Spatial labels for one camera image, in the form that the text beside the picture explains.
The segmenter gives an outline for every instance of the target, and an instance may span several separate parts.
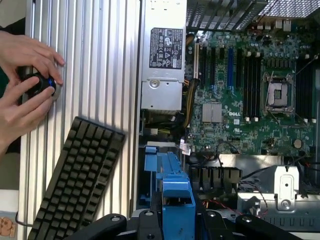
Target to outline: keyboard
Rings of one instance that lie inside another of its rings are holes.
[[[61,240],[91,224],[125,135],[76,117],[28,240]]]

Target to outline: ribbed metal panel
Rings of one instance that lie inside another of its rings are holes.
[[[26,34],[64,56],[61,96],[21,140],[18,219],[32,224],[74,117],[118,128],[127,139],[98,217],[129,215],[136,193],[138,0],[27,0]],[[18,227],[26,239],[30,227]]]

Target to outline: pcie slot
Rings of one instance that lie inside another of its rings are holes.
[[[243,116],[260,117],[261,58],[246,57],[244,61]]]
[[[243,50],[239,48],[236,51],[236,77],[235,87],[241,88],[242,85],[242,74],[243,74]]]
[[[206,71],[207,71],[207,47],[204,46],[201,51],[202,63],[201,63],[201,83],[206,83]]]
[[[211,48],[211,85],[215,85],[216,79],[216,49]]]
[[[313,64],[308,62],[305,59],[296,62],[295,112],[304,119],[313,117]]]
[[[199,79],[199,43],[194,45],[193,78]]]
[[[227,87],[233,91],[234,87],[234,50],[228,49]]]

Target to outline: black pcie slot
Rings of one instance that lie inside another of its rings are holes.
[[[216,77],[216,49],[211,48],[211,85],[215,85]]]
[[[310,60],[298,59],[295,77],[295,112],[304,119],[311,119],[313,108],[313,64]]]
[[[207,47],[202,48],[202,67],[201,67],[201,84],[204,85],[206,82],[206,71],[207,71]]]
[[[243,74],[243,50],[239,48],[236,51],[236,75],[235,75],[235,87],[241,88],[242,74]]]
[[[261,58],[246,57],[244,60],[243,116],[260,117]]]
[[[249,63],[250,59],[246,57],[244,59],[244,79],[243,79],[243,117],[249,117]]]

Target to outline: warning label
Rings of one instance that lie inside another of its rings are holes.
[[[153,28],[150,39],[149,67],[154,69],[181,69],[183,30]]]

